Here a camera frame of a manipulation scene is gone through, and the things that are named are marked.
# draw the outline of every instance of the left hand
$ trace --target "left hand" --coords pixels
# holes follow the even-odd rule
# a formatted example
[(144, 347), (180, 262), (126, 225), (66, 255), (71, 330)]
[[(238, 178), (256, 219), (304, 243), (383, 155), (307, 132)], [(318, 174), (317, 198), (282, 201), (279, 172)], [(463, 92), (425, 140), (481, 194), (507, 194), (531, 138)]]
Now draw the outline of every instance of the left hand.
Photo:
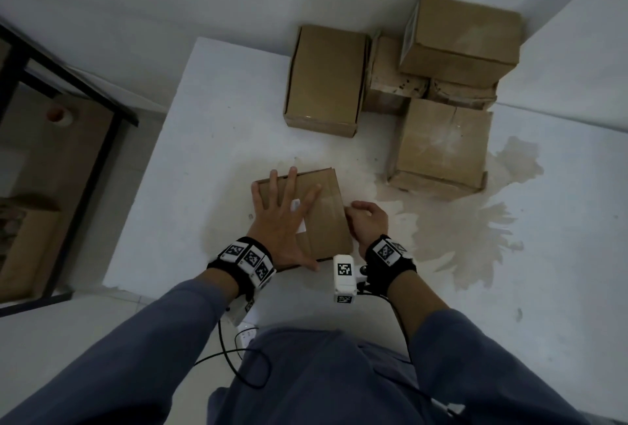
[(281, 205), (279, 205), (277, 171), (273, 169), (268, 186), (268, 208), (264, 208), (258, 183), (254, 182), (251, 185), (255, 221), (251, 225), (247, 237), (257, 240), (268, 249), (277, 271), (286, 270), (294, 265), (302, 265), (312, 271), (318, 271), (318, 262), (306, 256), (296, 244), (296, 231), (303, 217), (320, 194), (322, 187), (320, 184), (313, 186), (303, 198), (299, 208), (291, 212), (290, 203), (294, 199), (295, 184), (296, 167), (290, 167), (286, 189)]

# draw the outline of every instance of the damaged box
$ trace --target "damaged box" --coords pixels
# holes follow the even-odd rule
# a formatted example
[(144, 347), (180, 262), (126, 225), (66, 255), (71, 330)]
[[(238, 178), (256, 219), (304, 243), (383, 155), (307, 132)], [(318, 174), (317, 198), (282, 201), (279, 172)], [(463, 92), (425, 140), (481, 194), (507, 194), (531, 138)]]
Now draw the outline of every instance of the damaged box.
[(491, 88), (470, 86), (431, 79), (426, 99), (459, 108), (486, 111), (497, 101), (497, 83)]
[(0, 302), (31, 294), (59, 212), (19, 199), (0, 199)]
[(286, 124), (353, 137), (368, 50), (369, 38), (363, 33), (302, 26), (288, 75)]
[(363, 111), (401, 116), (410, 98), (422, 98), (428, 79), (399, 72), (401, 40), (376, 35), (366, 74)]
[(519, 63), (521, 15), (456, 0), (419, 0), (403, 39), (399, 71), (491, 87)]
[(412, 100), (388, 163), (390, 185), (455, 199), (486, 187), (493, 113)]
[[(283, 176), (278, 180), (279, 203), (283, 199), (287, 179), (288, 176)], [(269, 205), (268, 183), (269, 179), (259, 181), (259, 192), (265, 208)], [(297, 230), (296, 243), (303, 253), (319, 261), (334, 255), (349, 255), (353, 251), (353, 239), (333, 168), (297, 174), (293, 210), (300, 204), (296, 199), (302, 201), (316, 184), (321, 184), (322, 190)]]

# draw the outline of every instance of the white floor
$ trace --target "white floor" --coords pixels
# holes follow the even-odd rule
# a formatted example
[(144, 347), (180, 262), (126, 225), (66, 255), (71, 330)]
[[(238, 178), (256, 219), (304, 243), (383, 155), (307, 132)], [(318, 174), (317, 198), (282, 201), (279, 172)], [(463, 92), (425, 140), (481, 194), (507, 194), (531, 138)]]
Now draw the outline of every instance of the white floor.
[[(74, 299), (0, 318), (0, 417), (153, 301), (100, 282), (164, 119), (140, 112), (139, 128), (128, 126), (121, 132), (68, 259), (66, 281), (77, 291)], [(232, 344), (233, 327), (223, 323), (223, 333), (225, 343)], [(215, 331), (201, 356), (218, 351)], [(216, 387), (228, 386), (232, 377), (222, 357), (194, 368), (175, 394), (167, 423), (205, 423), (208, 396)]]

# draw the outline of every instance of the gray sleeve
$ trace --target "gray sleeve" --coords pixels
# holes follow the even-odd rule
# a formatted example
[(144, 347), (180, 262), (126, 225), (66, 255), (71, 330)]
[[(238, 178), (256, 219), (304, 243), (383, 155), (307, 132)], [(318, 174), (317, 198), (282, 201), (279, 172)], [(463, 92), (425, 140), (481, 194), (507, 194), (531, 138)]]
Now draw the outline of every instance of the gray sleeve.
[(123, 322), (0, 424), (160, 424), (226, 308), (222, 291), (185, 281)]
[(586, 419), (499, 344), (455, 310), (437, 311), (410, 341), (420, 388), (464, 404), (473, 423), (588, 424)]

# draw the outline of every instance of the white table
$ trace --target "white table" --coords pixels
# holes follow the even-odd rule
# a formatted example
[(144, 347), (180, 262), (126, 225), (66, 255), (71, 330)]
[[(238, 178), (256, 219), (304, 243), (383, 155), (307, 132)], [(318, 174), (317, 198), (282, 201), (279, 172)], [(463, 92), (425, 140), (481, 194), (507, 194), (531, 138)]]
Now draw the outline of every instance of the white table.
[[(333, 166), (344, 201), (377, 201), (446, 302), (576, 407), (628, 419), (628, 135), (495, 106), (487, 191), (434, 201), (382, 183), (392, 117), (363, 113), (353, 139), (287, 127), (288, 64), (197, 41), (104, 284), (160, 296), (246, 233), (252, 180)], [(277, 275), (247, 321), (405, 349), (385, 302), (337, 305), (332, 285), (326, 266)]]

